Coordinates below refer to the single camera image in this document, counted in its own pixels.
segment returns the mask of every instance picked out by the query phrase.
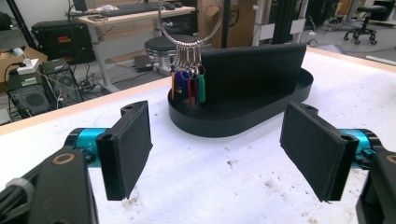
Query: black tray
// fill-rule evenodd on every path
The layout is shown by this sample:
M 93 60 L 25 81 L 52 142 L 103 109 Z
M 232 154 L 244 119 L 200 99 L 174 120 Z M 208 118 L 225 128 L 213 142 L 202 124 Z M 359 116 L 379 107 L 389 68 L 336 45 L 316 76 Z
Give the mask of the black tray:
M 169 116 L 186 133 L 202 137 L 226 137 L 241 133 L 283 112 L 289 101 L 305 100 L 314 78 L 301 69 L 294 92 L 279 92 L 216 104 L 189 105 L 189 99 L 168 93 Z

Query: desk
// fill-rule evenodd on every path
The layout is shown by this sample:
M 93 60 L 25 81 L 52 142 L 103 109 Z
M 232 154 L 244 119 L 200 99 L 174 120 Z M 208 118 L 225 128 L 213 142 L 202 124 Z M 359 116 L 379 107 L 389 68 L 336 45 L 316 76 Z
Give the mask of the desk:
M 366 128 L 395 151 L 396 67 L 309 49 L 305 101 L 337 128 Z M 148 100 L 154 147 L 131 200 L 108 202 L 90 169 L 101 223 L 357 223 L 366 172 L 349 174 L 341 202 L 320 203 L 279 145 L 283 115 L 226 138 L 184 133 L 168 115 L 170 78 L 0 127 L 0 189 L 78 127 L 111 127 L 124 105 Z
M 162 12 L 162 17 L 173 17 L 191 13 L 195 10 L 194 7 L 180 7 L 175 10 L 164 10 Z M 90 31 L 90 36 L 92 39 L 93 50 L 95 52 L 96 61 L 99 64 L 99 69 L 102 75 L 101 85 L 110 92 L 119 91 L 115 86 L 113 86 L 108 77 L 106 69 L 106 59 L 110 59 L 116 56 L 121 56 L 130 52 L 135 52 L 144 49 L 144 44 L 146 41 L 154 36 L 161 35 L 161 29 L 158 23 L 158 11 L 151 11 L 145 13 L 138 13 L 133 15 L 124 15 L 118 17 L 110 17 L 108 21 L 90 21 L 88 16 L 80 17 L 78 19 L 87 24 L 88 30 Z M 98 34 L 96 33 L 95 27 L 118 25 L 123 23 L 131 23 L 135 21 L 142 20 L 155 20 L 154 31 L 125 36 L 117 39 L 111 39 L 107 41 L 99 40 Z

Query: office chair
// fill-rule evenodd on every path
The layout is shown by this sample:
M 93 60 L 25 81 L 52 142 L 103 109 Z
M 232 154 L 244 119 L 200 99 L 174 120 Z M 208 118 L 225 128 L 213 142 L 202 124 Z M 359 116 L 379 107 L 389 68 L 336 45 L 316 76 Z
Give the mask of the office chair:
M 189 35 L 171 35 L 175 40 L 184 43 L 193 43 L 196 39 Z M 176 54 L 176 44 L 170 41 L 165 35 L 151 38 L 145 43 L 146 53 L 150 56 L 158 57 L 159 64 L 157 69 L 169 71 L 164 65 L 164 58 L 168 57 L 173 61 Z
M 370 43 L 372 45 L 375 45 L 376 44 L 376 40 L 375 40 L 376 31 L 366 29 L 367 24 L 369 23 L 369 20 L 370 20 L 370 14 L 372 12 L 385 13 L 387 11 L 387 8 L 382 7 L 382 6 L 368 6 L 368 7 L 358 7 L 357 11 L 366 12 L 368 15 L 365 17 L 363 26 L 361 28 L 352 29 L 352 30 L 349 30 L 348 32 L 346 32 L 346 35 L 344 36 L 344 40 L 348 40 L 349 39 L 348 35 L 353 34 L 353 39 L 355 40 L 355 44 L 359 45 L 359 43 L 360 43 L 359 36 L 369 35 Z

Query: black container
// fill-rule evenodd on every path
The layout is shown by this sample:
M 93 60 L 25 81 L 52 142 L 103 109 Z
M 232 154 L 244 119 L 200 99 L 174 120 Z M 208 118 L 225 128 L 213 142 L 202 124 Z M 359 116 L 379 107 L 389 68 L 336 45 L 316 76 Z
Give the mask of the black container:
M 49 60 L 63 58 L 69 64 L 89 63 L 95 59 L 92 46 L 73 46 L 71 48 L 41 49 L 41 52 L 49 57 Z
M 92 45 L 85 23 L 78 21 L 41 21 L 32 26 L 39 49 Z
M 169 116 L 186 133 L 227 137 L 281 113 L 288 101 L 305 100 L 314 81 L 301 68 L 304 44 L 266 45 L 202 52 L 205 102 L 168 93 Z

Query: wall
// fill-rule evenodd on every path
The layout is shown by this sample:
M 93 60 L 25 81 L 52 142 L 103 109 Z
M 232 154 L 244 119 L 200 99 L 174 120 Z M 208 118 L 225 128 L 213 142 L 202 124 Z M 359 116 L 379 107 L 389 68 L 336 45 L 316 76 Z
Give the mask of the wall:
M 65 20 L 64 13 L 68 9 L 68 0 L 15 0 L 18 9 L 30 30 L 39 21 Z M 9 10 L 7 1 L 0 1 L 0 10 L 14 17 Z

